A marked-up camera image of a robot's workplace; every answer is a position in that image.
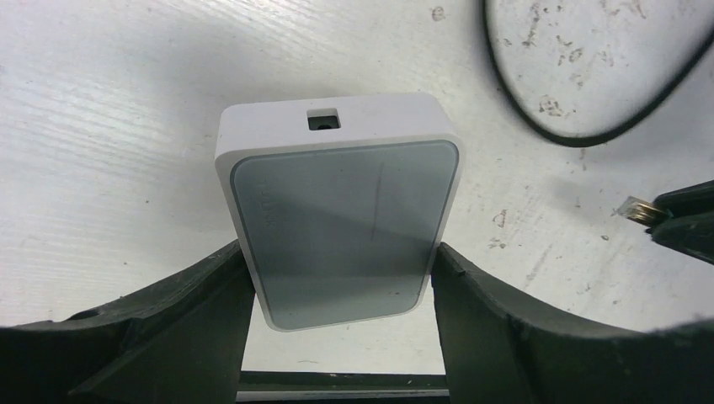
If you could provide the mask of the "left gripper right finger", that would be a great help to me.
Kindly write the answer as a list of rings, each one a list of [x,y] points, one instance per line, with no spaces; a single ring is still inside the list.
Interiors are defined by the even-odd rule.
[[[447,244],[431,274],[454,403],[710,403],[713,323],[651,332],[592,321],[481,270]]]

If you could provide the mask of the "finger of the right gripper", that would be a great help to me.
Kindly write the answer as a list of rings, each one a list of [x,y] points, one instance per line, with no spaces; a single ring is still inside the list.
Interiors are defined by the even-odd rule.
[[[660,194],[653,203],[671,219],[712,219],[713,181]]]
[[[650,234],[662,247],[713,264],[713,214],[668,219]]]

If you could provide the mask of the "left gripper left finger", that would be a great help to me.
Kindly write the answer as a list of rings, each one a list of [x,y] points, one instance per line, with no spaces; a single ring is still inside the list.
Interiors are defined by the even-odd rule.
[[[1,330],[4,403],[233,403],[253,309],[242,251],[62,322]]]

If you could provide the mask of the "white network switch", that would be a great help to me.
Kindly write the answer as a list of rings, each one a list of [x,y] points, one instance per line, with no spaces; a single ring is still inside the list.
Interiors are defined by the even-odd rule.
[[[215,168],[266,323],[294,332],[413,311],[464,153],[429,93],[226,108]]]

